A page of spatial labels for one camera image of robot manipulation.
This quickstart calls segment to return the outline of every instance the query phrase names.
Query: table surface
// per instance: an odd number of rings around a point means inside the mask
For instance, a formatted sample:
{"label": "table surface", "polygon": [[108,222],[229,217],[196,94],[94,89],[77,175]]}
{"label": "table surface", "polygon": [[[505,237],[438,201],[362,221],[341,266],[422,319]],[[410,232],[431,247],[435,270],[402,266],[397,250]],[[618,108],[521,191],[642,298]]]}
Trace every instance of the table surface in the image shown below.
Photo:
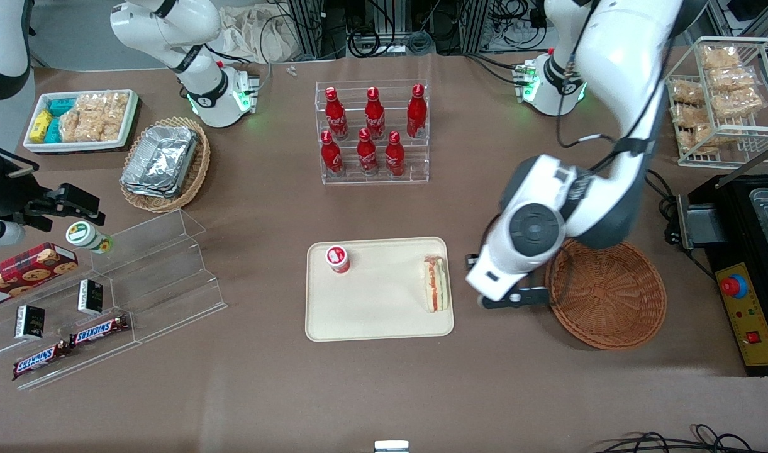
{"label": "table surface", "polygon": [[[525,55],[506,60],[521,61]],[[462,57],[404,57],[275,66],[257,114],[206,128],[208,178],[186,207],[208,269],[230,305],[190,326],[32,392],[0,361],[0,451],[588,451],[594,442],[656,430],[691,439],[706,423],[768,449],[768,379],[745,378],[715,283],[662,239],[657,195],[645,189],[628,238],[657,266],[669,299],[662,329],[629,352],[600,352],[548,308],[482,310],[464,255],[514,167],[538,153],[589,166],[605,143],[564,150],[554,119],[516,104],[513,90]],[[265,68],[252,68],[265,74]],[[431,89],[431,181],[324,188],[314,138],[316,81],[424,77]],[[167,70],[36,72],[36,91],[134,89],[138,131],[192,116]],[[675,163],[664,128],[652,164],[678,193],[714,174]],[[593,96],[562,120],[566,140],[616,133]],[[27,151],[19,152],[30,155]],[[38,158],[39,181],[96,193],[105,232],[153,217],[131,207],[118,178],[125,153]],[[0,249],[0,260],[48,235]],[[306,251],[313,243],[439,236],[450,256],[455,329],[436,338],[311,342],[304,333]]]}

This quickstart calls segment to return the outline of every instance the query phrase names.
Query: red bottle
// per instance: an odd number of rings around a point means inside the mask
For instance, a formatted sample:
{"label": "red bottle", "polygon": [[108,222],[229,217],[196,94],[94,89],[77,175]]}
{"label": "red bottle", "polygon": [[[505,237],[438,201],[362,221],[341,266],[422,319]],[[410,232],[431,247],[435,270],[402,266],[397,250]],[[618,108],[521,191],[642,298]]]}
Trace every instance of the red bottle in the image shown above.
{"label": "red bottle", "polygon": [[406,133],[412,138],[426,138],[426,116],[428,115],[428,106],[423,95],[426,94],[426,87],[419,83],[412,87],[412,100],[409,101],[409,108],[406,109]]}
{"label": "red bottle", "polygon": [[389,144],[386,146],[386,169],[392,179],[398,179],[404,173],[403,145],[401,145],[401,135],[396,131],[389,132]]}
{"label": "red bottle", "polygon": [[361,173],[367,177],[378,175],[378,161],[376,160],[376,146],[370,138],[370,131],[362,127],[359,131],[359,146],[356,147],[361,163]]}
{"label": "red bottle", "polygon": [[320,138],[323,142],[321,153],[323,153],[323,162],[325,162],[328,177],[344,176],[341,151],[338,149],[338,145],[334,143],[331,132],[324,131]]}
{"label": "red bottle", "polygon": [[367,106],[364,108],[364,115],[367,116],[367,129],[373,141],[384,138],[384,106],[378,100],[378,88],[367,88]]}
{"label": "red bottle", "polygon": [[325,116],[328,118],[328,127],[335,140],[345,140],[347,138],[347,115],[344,113],[344,106],[338,100],[336,89],[329,87],[325,89],[325,98],[328,103],[325,106]]}

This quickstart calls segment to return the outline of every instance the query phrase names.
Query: snickers bar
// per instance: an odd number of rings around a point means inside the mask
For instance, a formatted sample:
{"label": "snickers bar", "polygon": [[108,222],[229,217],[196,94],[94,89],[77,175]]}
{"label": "snickers bar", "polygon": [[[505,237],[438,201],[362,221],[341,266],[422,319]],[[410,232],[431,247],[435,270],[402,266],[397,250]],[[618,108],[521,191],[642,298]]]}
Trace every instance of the snickers bar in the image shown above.
{"label": "snickers bar", "polygon": [[102,322],[98,326],[93,326],[89,329],[82,330],[79,333],[70,334],[70,347],[77,347],[79,344],[87,341],[94,341],[99,338],[109,335],[113,332],[119,332],[119,330],[126,330],[130,327],[127,324],[125,316],[119,316],[118,318],[110,319],[110,321]]}
{"label": "snickers bar", "polygon": [[12,381],[25,375],[27,372],[35,370],[45,364],[50,364],[51,362],[56,361],[56,359],[68,354],[70,354],[70,345],[64,340],[59,340],[57,344],[49,347],[47,350],[36,353],[35,355],[27,359],[22,359],[22,361],[16,363],[13,369]]}

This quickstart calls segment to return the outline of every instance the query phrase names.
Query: red emergency stop button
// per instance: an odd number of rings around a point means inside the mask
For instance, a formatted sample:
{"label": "red emergency stop button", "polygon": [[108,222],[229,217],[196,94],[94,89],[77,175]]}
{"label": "red emergency stop button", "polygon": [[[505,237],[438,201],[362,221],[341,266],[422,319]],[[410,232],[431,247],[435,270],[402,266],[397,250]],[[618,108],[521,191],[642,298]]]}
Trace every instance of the red emergency stop button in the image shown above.
{"label": "red emergency stop button", "polygon": [[743,276],[734,274],[720,281],[720,289],[731,298],[740,299],[747,295],[747,281]]}
{"label": "red emergency stop button", "polygon": [[747,336],[747,342],[761,342],[761,337],[758,335],[758,332],[748,332],[746,333]]}

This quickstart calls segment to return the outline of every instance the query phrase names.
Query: beige tray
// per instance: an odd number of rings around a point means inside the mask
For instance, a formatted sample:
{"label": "beige tray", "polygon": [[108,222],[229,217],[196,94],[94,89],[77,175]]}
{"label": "beige tray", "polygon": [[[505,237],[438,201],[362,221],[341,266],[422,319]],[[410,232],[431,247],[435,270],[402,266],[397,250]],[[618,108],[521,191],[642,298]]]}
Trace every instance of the beige tray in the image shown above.
{"label": "beige tray", "polygon": [[[347,249],[350,270],[337,274],[325,261],[332,245]],[[306,336],[311,341],[438,337],[454,329],[454,308],[430,313],[423,258],[448,261],[441,238],[316,243],[308,250]]]}

